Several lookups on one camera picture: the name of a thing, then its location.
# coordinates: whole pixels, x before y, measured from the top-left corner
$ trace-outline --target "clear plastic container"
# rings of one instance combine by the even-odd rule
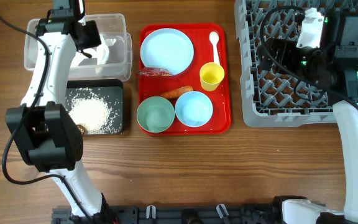
[[[108,44],[109,56],[106,63],[99,64],[95,58],[85,59],[79,65],[71,65],[69,80],[94,80],[117,78],[127,81],[131,77],[132,39],[126,32],[125,17],[122,14],[87,15],[86,21],[94,20],[99,33]],[[32,19],[27,31],[35,33],[39,19]],[[26,36],[24,43],[24,68],[34,71],[37,62],[38,43]]]

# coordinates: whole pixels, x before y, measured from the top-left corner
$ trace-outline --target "plate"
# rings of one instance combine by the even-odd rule
[[[144,39],[140,57],[145,67],[166,68],[172,75],[178,75],[191,64],[194,47],[183,32],[159,29]]]

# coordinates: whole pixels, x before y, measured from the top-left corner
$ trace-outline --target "gray dish rack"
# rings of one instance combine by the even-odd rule
[[[296,78],[275,72],[275,66],[262,71],[256,55],[260,45],[260,23],[266,13],[277,6],[317,7],[324,14],[329,9],[358,11],[358,0],[236,0],[234,15],[236,35],[241,50],[241,97],[242,112],[250,127],[297,127],[312,123],[335,123],[333,109],[324,95],[310,102],[303,98],[318,99],[321,90],[301,83],[298,94],[294,92]],[[274,13],[263,29],[265,40],[269,37],[298,40],[293,10]]]

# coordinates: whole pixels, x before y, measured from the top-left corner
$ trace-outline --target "plastic storage bin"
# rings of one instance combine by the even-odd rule
[[[302,100],[293,92],[297,79],[275,73],[274,66],[269,72],[258,68],[256,49],[260,43],[260,23],[266,12],[278,4],[317,7],[323,14],[333,7],[338,7],[337,10],[348,8],[351,11],[358,11],[358,0],[236,0],[234,15],[241,50],[240,83],[244,122],[250,127],[297,127],[311,123],[335,123],[327,96],[313,103]],[[283,39],[298,40],[299,33],[295,23],[289,23],[294,20],[293,11],[275,13],[272,17],[274,19],[270,19],[264,27],[268,37],[278,34]],[[319,96],[321,91],[302,83],[298,87],[298,92],[307,98]]]
[[[105,64],[98,65],[95,58],[83,60],[78,66],[71,66],[69,80],[95,80],[117,78],[127,81],[131,77],[132,39],[126,32],[125,17],[122,14],[86,15],[86,21],[94,20],[99,33],[109,44],[109,57]],[[35,33],[39,19],[32,19],[27,31]],[[38,43],[26,36],[24,44],[24,68],[34,71],[37,62]]]

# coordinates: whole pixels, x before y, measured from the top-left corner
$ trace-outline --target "food tray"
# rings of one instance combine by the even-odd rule
[[[174,90],[182,86],[191,85],[195,91],[205,93],[211,99],[214,112],[210,121],[198,128],[190,128],[175,118],[173,124],[162,133],[145,133],[152,136],[187,135],[187,134],[219,134],[225,132],[231,125],[231,106],[229,92],[229,74],[227,73],[226,38],[223,29],[217,24],[152,24],[140,33],[140,46],[143,40],[153,31],[163,28],[177,29],[185,33],[194,46],[195,55],[190,66],[182,73],[172,77],[139,77],[139,104],[151,96],[158,96],[163,92]],[[208,92],[202,89],[200,83],[200,68],[213,62],[213,46],[209,41],[209,33],[219,34],[218,53],[225,77],[220,86]],[[139,68],[144,68],[139,60]]]
[[[297,127],[311,123],[335,123],[326,95],[313,103],[302,100],[293,92],[297,79],[276,73],[274,66],[268,72],[258,68],[256,49],[260,45],[259,32],[263,29],[267,34],[265,39],[276,36],[298,40],[299,33],[292,22],[294,15],[291,10],[273,14],[267,25],[260,27],[266,13],[282,5],[305,9],[317,7],[323,14],[333,7],[336,10],[358,11],[358,0],[236,0],[234,15],[241,50],[240,83],[244,122],[251,127]],[[305,98],[318,98],[321,91],[301,83],[298,92]]]

